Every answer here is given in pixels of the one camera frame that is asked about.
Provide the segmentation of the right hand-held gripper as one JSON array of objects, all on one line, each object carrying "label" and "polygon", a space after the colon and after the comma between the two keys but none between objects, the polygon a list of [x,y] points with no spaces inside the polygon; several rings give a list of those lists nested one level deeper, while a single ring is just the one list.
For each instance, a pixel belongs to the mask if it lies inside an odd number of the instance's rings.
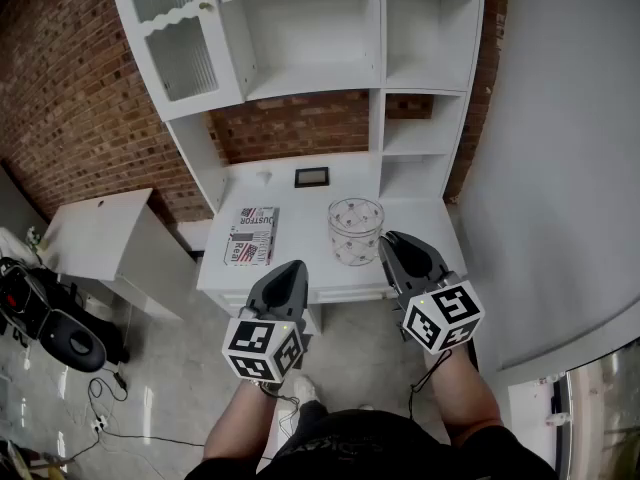
[{"label": "right hand-held gripper", "polygon": [[387,281],[398,295],[417,287],[419,279],[436,281],[421,292],[409,292],[401,304],[403,334],[429,354],[439,354],[468,342],[485,317],[484,307],[468,280],[448,267],[440,253],[421,239],[389,231],[378,243]]}]

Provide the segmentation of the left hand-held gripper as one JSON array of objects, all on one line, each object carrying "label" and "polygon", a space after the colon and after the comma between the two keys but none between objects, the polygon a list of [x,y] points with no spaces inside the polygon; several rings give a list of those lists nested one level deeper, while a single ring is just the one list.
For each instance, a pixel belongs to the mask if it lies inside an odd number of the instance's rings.
[{"label": "left hand-held gripper", "polygon": [[[311,339],[306,308],[308,270],[301,260],[282,264],[252,287],[246,306],[230,319],[221,352],[234,374],[244,380],[283,383],[302,367]],[[271,314],[257,316],[274,309]]]}]

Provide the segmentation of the clear glass jar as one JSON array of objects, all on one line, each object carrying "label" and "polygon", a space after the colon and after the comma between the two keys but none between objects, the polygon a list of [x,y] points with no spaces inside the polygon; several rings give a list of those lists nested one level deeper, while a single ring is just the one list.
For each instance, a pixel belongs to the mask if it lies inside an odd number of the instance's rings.
[{"label": "clear glass jar", "polygon": [[333,257],[351,267],[373,262],[384,220],[384,208],[377,201],[351,197],[332,202],[327,223]]}]

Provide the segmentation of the white desk hutch shelving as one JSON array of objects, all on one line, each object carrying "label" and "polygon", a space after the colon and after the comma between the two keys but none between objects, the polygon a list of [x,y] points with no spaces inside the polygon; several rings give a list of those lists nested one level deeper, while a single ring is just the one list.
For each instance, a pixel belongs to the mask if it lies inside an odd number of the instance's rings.
[{"label": "white desk hutch shelving", "polygon": [[[471,95],[483,7],[484,0],[219,0],[239,104],[366,89],[369,153],[447,155],[446,185]],[[216,212],[226,181],[205,125],[209,111],[164,122]]]}]

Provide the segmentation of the person's right forearm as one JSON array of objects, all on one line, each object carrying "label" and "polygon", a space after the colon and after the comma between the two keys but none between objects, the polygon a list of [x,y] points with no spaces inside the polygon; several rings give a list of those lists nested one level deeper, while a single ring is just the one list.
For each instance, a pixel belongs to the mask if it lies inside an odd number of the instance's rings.
[{"label": "person's right forearm", "polygon": [[434,370],[430,382],[454,446],[461,447],[481,429],[503,425],[496,398],[463,346],[452,350]]}]

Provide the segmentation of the person's left forearm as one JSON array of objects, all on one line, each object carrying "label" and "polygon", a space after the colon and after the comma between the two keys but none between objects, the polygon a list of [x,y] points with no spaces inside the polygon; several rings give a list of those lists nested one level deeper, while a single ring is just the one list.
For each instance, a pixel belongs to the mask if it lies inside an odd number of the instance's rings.
[{"label": "person's left forearm", "polygon": [[268,443],[280,388],[242,380],[206,439],[202,462],[231,460],[255,471]]}]

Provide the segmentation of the flag print book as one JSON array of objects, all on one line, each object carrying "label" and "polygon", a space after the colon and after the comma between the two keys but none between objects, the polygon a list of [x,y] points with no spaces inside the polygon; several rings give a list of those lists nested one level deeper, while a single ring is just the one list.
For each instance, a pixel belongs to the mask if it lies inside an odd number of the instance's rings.
[{"label": "flag print book", "polygon": [[226,266],[269,266],[271,263],[279,209],[244,207],[236,212],[230,229]]}]

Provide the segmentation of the person's white shoe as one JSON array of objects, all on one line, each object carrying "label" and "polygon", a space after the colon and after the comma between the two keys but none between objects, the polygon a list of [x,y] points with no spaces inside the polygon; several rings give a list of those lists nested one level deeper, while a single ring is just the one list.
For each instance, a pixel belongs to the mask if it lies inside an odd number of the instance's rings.
[{"label": "person's white shoe", "polygon": [[319,400],[316,386],[308,376],[298,376],[294,380],[293,389],[294,397],[298,399],[300,405]]}]

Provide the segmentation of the person's black clothing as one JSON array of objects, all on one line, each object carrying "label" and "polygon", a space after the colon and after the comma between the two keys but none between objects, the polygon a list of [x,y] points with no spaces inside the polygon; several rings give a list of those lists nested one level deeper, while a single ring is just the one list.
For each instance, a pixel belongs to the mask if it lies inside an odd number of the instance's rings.
[{"label": "person's black clothing", "polygon": [[502,426],[485,427],[454,447],[385,411],[329,413],[313,404],[302,414],[304,424],[263,469],[213,458],[185,480],[558,480]]}]

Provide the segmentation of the white side table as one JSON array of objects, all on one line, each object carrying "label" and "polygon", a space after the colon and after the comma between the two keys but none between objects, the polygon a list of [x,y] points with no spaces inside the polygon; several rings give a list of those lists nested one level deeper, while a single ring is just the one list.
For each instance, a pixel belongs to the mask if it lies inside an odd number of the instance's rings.
[{"label": "white side table", "polygon": [[149,315],[185,319],[196,262],[149,207],[151,193],[61,206],[44,236],[43,262],[58,274],[98,281]]}]

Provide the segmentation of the white ribbed glass cabinet door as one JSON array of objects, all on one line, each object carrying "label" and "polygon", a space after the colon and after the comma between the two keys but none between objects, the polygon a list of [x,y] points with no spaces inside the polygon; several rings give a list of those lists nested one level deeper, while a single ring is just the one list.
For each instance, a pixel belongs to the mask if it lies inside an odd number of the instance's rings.
[{"label": "white ribbed glass cabinet door", "polygon": [[[243,101],[219,0],[115,2],[140,75],[163,121]],[[201,10],[200,2],[214,9]]]}]

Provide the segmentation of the glass window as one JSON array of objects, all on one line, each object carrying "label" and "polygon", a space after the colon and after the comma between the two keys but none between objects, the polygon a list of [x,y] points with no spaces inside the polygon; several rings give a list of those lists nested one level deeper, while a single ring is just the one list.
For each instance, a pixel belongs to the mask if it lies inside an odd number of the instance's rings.
[{"label": "glass window", "polygon": [[554,383],[559,480],[640,480],[640,338]]}]

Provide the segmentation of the small black picture frame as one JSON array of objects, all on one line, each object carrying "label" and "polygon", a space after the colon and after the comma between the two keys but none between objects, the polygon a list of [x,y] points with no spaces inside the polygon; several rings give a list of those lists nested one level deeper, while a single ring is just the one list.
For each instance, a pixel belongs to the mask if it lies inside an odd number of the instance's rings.
[{"label": "small black picture frame", "polygon": [[328,167],[301,168],[295,170],[295,188],[313,188],[330,185]]}]

